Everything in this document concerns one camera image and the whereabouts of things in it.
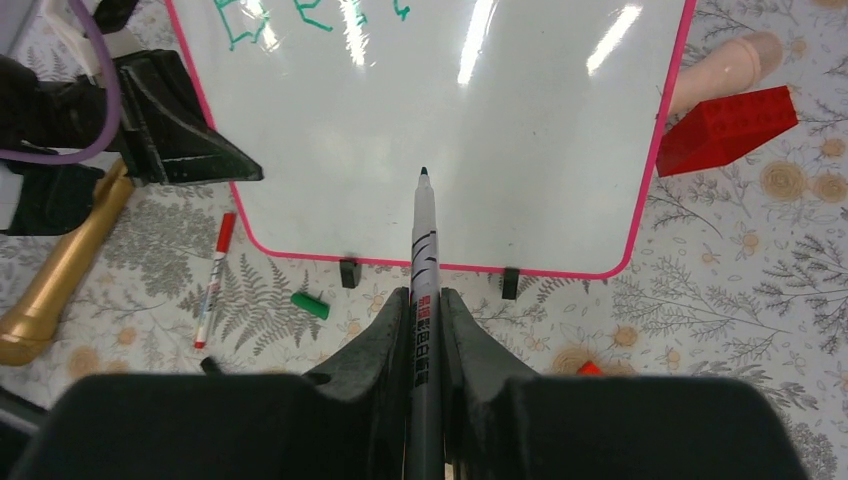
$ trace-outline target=pink whiteboard border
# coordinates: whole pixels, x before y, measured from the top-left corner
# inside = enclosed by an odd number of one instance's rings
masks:
[[[636,243],[636,233],[639,230],[639,222],[641,222],[642,220],[642,212],[645,209],[645,201],[648,196],[648,189],[651,186],[651,176],[654,172],[654,164],[657,160],[657,152],[660,148],[660,141],[662,140],[663,131],[665,129],[665,122],[668,117],[668,109],[671,104],[672,90],[674,88],[675,82],[677,81],[677,73],[680,70],[680,63],[683,61],[683,49],[686,46],[686,38],[689,35],[689,27],[692,24],[692,17],[695,14],[696,1],[697,0],[686,0],[685,5],[683,6],[683,15],[680,17],[680,25],[677,30],[677,39],[674,42],[674,49],[671,52],[671,63],[668,69],[668,76],[665,79],[665,86],[663,87],[663,97],[662,100],[660,100],[660,110],[659,115],[657,115],[657,124],[654,127],[654,136],[651,140],[651,148],[648,150],[648,159],[645,163],[645,171],[642,174],[642,186],[639,189],[639,198],[636,201],[636,208],[633,212],[633,220],[630,223],[630,234],[627,236],[627,244],[624,247],[624,256],[621,259],[621,263],[619,263],[612,270],[604,273],[554,272],[549,270],[521,269],[522,275],[539,275],[544,277],[568,277],[587,280],[602,280],[605,278],[612,277],[613,275],[617,275],[621,273],[622,270],[627,268],[627,264],[630,262],[630,257],[633,255],[633,246]],[[165,5],[168,8],[168,14],[171,17],[171,24],[174,27],[174,33],[176,33],[177,40],[180,42],[180,48],[183,51],[186,66],[188,67],[188,73],[191,76],[191,81],[194,84],[195,91],[197,92],[198,100],[200,101],[200,108],[203,109],[203,116],[206,117],[206,122],[209,124],[210,127],[216,128],[215,119],[212,117],[212,111],[209,109],[209,103],[206,101],[206,96],[203,93],[203,86],[200,83],[200,78],[197,75],[197,70],[195,70],[194,68],[194,61],[191,58],[191,51],[188,48],[188,42],[186,41],[185,35],[183,34],[183,28],[182,25],[180,25],[180,19],[177,15],[176,8],[174,8],[173,0],[165,0]],[[245,215],[244,213],[244,206],[242,205],[241,197],[239,196],[238,188],[236,187],[235,182],[230,182],[230,189],[233,192],[233,198],[235,198],[239,214],[243,219],[244,229],[247,232],[247,237],[250,238],[250,241],[254,245],[256,245],[256,248],[258,248],[259,251],[261,251],[262,253],[272,257],[286,257],[304,260],[321,260],[328,262],[337,262],[345,258],[335,255],[314,255],[308,253],[275,252],[262,246],[256,240],[256,237],[253,235],[253,231],[250,228],[250,223],[248,223],[247,221],[247,215]],[[356,261],[364,264],[391,265],[399,267],[408,267],[410,264],[408,260],[383,260],[379,258],[357,257]],[[481,273],[503,273],[504,271],[504,267],[483,267],[479,265],[441,264],[440,267],[446,270],[462,270],[468,272]]]

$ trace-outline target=pink bottle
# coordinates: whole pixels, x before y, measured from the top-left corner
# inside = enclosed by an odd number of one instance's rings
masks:
[[[728,40],[707,58],[680,72],[669,115],[704,100],[734,95],[770,75],[783,61],[783,46],[771,32],[754,32]]]

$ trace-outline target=beige cylindrical object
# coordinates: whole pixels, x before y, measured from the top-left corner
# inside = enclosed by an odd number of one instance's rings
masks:
[[[668,113],[676,115],[704,100],[744,92],[774,72],[782,61],[783,46],[771,32],[728,40],[680,72]]]
[[[63,235],[23,297],[0,319],[0,364],[25,365],[53,340],[71,294],[85,276],[134,187],[118,160],[94,188],[91,214]]]

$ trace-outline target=golden object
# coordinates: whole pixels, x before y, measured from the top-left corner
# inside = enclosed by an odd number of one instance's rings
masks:
[[[65,304],[134,190],[126,174],[123,160],[116,161],[94,188],[88,219],[59,239],[23,297],[0,319],[0,365],[26,365],[50,345]]]

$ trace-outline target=cable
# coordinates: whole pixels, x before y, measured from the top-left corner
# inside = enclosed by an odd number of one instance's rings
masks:
[[[100,131],[100,136],[91,145],[75,153],[43,155],[16,152],[14,150],[0,150],[0,159],[38,163],[41,165],[69,165],[79,163],[103,152],[118,133],[118,126],[121,122],[121,87],[118,84],[118,73],[115,71],[112,56],[106,47],[106,40],[103,38],[103,34],[100,33],[97,23],[91,17],[91,14],[88,13],[88,8],[82,3],[82,0],[68,0],[68,5],[70,5],[74,15],[79,19],[80,24],[82,24],[82,28],[88,35],[91,46],[94,48],[94,53],[97,54],[97,60],[100,62],[100,70],[103,74],[103,81],[106,88],[106,120],[103,122],[103,130]]]

